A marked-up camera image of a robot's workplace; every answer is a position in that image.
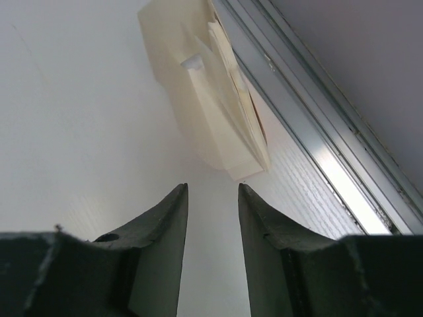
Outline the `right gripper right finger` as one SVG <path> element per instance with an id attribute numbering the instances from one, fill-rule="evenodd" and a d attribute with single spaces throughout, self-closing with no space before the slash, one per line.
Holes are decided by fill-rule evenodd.
<path id="1" fill-rule="evenodd" d="M 333 240 L 268 205 L 238 195 L 253 316 L 421 316 L 422 237 Z"/>

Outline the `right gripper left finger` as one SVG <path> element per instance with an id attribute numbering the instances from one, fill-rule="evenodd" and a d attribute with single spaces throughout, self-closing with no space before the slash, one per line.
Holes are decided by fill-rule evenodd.
<path id="1" fill-rule="evenodd" d="M 63 230 L 1 234 L 2 316 L 176 316 L 188 186 L 89 242 Z"/>

